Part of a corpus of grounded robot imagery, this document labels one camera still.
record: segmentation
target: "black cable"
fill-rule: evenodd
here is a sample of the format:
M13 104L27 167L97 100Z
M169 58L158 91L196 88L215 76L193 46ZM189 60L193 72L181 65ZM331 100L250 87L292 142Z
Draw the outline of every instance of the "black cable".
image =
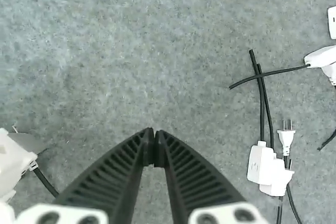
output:
M277 214L277 224L281 224L282 220L282 205L283 205L284 197L279 197L279 206L278 206L278 214Z
M253 50L250 50L249 54L251 57L254 73L260 74ZM257 79L260 96L260 141L265 141L265 95L261 79L262 78Z
M334 133L332 133L332 135L325 140L320 147L318 147L317 149L320 151L322 150L327 144L329 144L334 138L336 137L336 130L334 131Z
M289 159L289 157L288 156L285 156L285 157L283 157L284 159L284 161L285 161L285 168L286 169L290 169L291 167L291 160ZM296 207L295 207L295 205L294 205L294 201L293 201L293 196L292 196L292 192L291 192L291 190L290 190L290 186L289 186L289 183L287 184L287 195L288 195L288 199L289 199L289 203L290 203L290 207L291 207L291 209L292 209L292 211L293 211L293 214L294 214L294 216L295 216L295 219L296 219L296 221L297 221L297 223L298 224L302 224L302 221L301 221L301 219L300 219L300 217L299 217L299 214L298 214L298 212L297 212L297 210L296 210Z
M258 70L259 73L263 73L261 69L261 65L258 64ZM268 103L268 97L267 97L267 92L266 92L266 87L265 87L265 81L263 77L261 79L261 84L262 84L262 90L264 93L264 101L265 101L265 107L266 107L266 114L267 114L267 120L268 120L268 126L269 126L269 138L270 138L270 147L274 150L274 134L273 134L273 123L272 123L272 118L271 118L271 111L269 109L269 103Z
M303 65L303 66L295 67L295 68L286 68L286 69L281 69L281 70L265 72L265 73L262 73L262 74L256 74L255 76L250 76L248 78L245 78L241 81L238 81L238 82L232 84L231 86L229 86L229 89L234 89L235 87L237 87L237 86L239 86L239 85L241 85L245 82L248 82L248 81L260 78L260 77L272 76L274 74L286 73L286 72L291 72L291 71L295 71L295 70L300 70L300 69L303 69L303 68L307 68L309 66L310 66L310 64L307 64L307 65Z
M51 185L47 178L43 175L39 168L34 169L34 173L41 180L42 184L48 189L48 191L56 198L58 196L58 191Z
M289 184L287 185L287 195L288 195L288 199L289 199L289 203L290 203L290 207L292 208L293 214L295 216L295 219L297 221L298 224L302 224L302 221L299 217L298 212L296 211L296 207L294 205L294 201L293 201L293 196L292 196L292 192L290 191L290 187Z

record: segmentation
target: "power cord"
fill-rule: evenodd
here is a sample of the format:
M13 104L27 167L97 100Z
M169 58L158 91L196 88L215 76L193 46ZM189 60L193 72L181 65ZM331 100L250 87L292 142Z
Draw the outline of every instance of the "power cord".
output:
M250 58L252 61L252 65L253 65L253 69L255 71L255 76L254 77L250 77L250 80L253 79L257 79L258 81L258 87L259 87L259 94L260 94L260 140L264 141L264 126L265 126L265 120L264 120L264 109L263 107L266 107L266 113L267 113L267 119L268 119L268 125L269 125L269 132L270 132L270 147L274 150L274 131L273 131L273 123L272 123L272 119L271 119L271 114L270 114L270 108L269 108L269 103L268 103L268 97L267 97L267 92L266 92L266 87L265 87L265 81L264 81L264 76L268 76L263 74L262 69L261 69L261 65L257 64L256 62L256 58L255 58L255 54L253 52L253 50L249 51L250 54ZM289 72L289 71L295 71L298 69L302 69L302 68L306 68L310 66L309 64L305 65L305 66L301 66L301 67L296 67L296 68L292 68L292 69L284 69L284 70L278 70L280 71L279 73L281 73L281 71L283 72ZM230 86L230 89L233 89L234 87L245 83L246 81L239 83L239 84L233 84ZM278 131L279 134L279 138L280 141L282 143L282 153L284 155L284 162L285 162L285 168L290 168L291 166L291 161L289 160L289 152L290 152L290 145L293 142L293 138L294 138L294 134L295 131L292 130L292 123L291 121L289 121L289 130L285 130L285 122L283 121L283 130ZM289 184L287 185L287 195L288 195L288 199L289 199L289 203L291 206L291 209L293 211L293 214L296 218L296 221L298 224L302 224L302 221L298 215L298 212L296 210L294 201L293 201L293 197L291 194L291 190L290 190L290 186ZM282 221L282 207L283 207L283 201L284 201L284 197L281 196L279 197L279 206L278 206L278 212L277 212L277 224L281 224Z
M279 138L280 138L280 141L282 143L282 154L284 156L283 160L284 160L286 169L291 169L291 165L292 165L292 161L289 158L289 154L290 154L290 146L293 142L295 132L296 131L294 131L292 129L292 121L291 120L289 120L288 129L285 129L285 122L283 121L282 130L278 130ZM287 195L288 195L290 207L291 207L292 212L295 216L295 219L296 219L298 224L302 224L302 221L299 217L299 214L298 214L298 212L296 210L296 207L295 207L295 204L294 204L294 200L293 200L293 196L292 196L289 184L287 184L286 189L287 189ZM281 217L279 215L282 215L282 206L281 206L281 211L279 211L279 208L278 208L278 218L277 218L277 220L280 219L280 222L277 222L277 224L281 224Z
M327 144L329 144L334 138L336 137L336 130L331 134L331 136L325 140L320 147L317 148L317 150L322 150Z
M279 73L296 71L296 70L300 70L300 69L303 69L303 68L307 68L309 66L310 66L310 64L306 64L306 65L303 65L303 66L300 66L300 67L286 68L286 69L281 69L281 70L275 70L275 71L265 72L265 73L261 73L261 74L256 74L255 76L247 77L247 78L245 78L241 81L238 81L238 82L232 84L231 86L229 86L229 89L234 89L235 87L237 87L237 86L239 86L239 85L241 85L245 82L248 82L248 81L251 81L251 80L254 80L254 79L258 79L260 77L266 77L266 76L272 76L272 75L279 74Z
M36 177L42 182L42 184L46 187L46 189L56 198L58 196L58 191L52 186L52 184L47 180L47 178L43 175L41 170L38 168L38 164L36 161L32 162L29 166L29 170L33 171Z
M252 66L254 69L255 74L261 74L258 68L258 64L256 62L256 57L254 55L253 50L249 51ZM262 77L257 79L258 81L258 88L259 88L259 95L260 95L260 141L265 140L265 94L262 85Z

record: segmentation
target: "white plastic object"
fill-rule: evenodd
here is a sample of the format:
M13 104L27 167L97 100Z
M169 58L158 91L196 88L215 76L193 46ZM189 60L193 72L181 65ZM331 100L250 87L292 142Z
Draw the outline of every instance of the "white plastic object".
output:
M272 161L272 170L269 171L271 177L270 185L259 185L259 190L270 196L284 196L287 184L292 179L294 171L285 169L282 159L275 158Z
M277 131L279 134L280 142L282 143L282 154L283 156L289 156L290 145L294 140L294 134L296 131L292 129L283 129Z
M109 223L107 214L102 210L51 204L37 204L21 212L14 224L38 224L41 219L47 219L48 216L51 219L53 219L53 216L56 217L55 222L51 221L51 223L57 224L91 223L88 220L84 221L86 218L95 218L97 222L94 223L97 224Z
M247 202L197 208L188 218L188 224L268 224L258 209Z
M14 187L37 155L28 152L0 128L0 201L9 201L14 195Z
M269 160L276 158L272 148L266 147L266 142L258 141L258 145L251 148L248 161L247 179L257 184L270 185L271 177L268 176L272 168Z
M336 62L322 67L323 73L329 78L333 86L336 86Z
M323 47L305 56L308 68L322 68L336 62L336 46Z
M0 201L0 223L13 224L15 221L14 209L5 202Z
M247 179L259 184L260 191L271 196L285 195L293 174L285 169L284 160L277 158L272 148L266 147L266 142L258 141L258 145L252 146Z
M328 9L328 24L330 38L336 39L336 6Z

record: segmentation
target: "white power brick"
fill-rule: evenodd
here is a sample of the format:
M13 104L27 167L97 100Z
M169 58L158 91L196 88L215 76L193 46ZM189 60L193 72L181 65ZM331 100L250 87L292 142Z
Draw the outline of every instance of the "white power brick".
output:
M277 158L272 148L266 147L266 142L258 141L251 148L248 161L247 179L259 184L259 189L270 196L283 196L287 184L294 172L285 169L285 162Z
M310 64L308 68L321 68L331 84L336 86L336 46L316 50L305 56L304 60L306 64Z
M328 9L329 33L332 39L336 39L336 6Z
M0 128L0 201L9 201L15 195L15 185L36 159L34 152L23 149Z

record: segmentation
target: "power plug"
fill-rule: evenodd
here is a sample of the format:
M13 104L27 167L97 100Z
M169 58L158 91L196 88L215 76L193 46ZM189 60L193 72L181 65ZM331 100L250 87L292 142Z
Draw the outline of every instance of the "power plug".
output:
M305 56L304 60L310 64L308 68L321 68L331 84L336 86L336 46L323 47Z
M294 172L285 169L285 162L277 158L272 148L266 147L266 142L258 141L251 148L248 161L247 179L259 184L259 190L270 196L283 196L286 186Z
M336 6L328 9L329 33L332 39L336 39Z
M9 201L16 193L15 185L37 159L34 152L28 152L0 128L0 201Z
M308 68L322 68L336 62L336 46L323 47L305 56Z

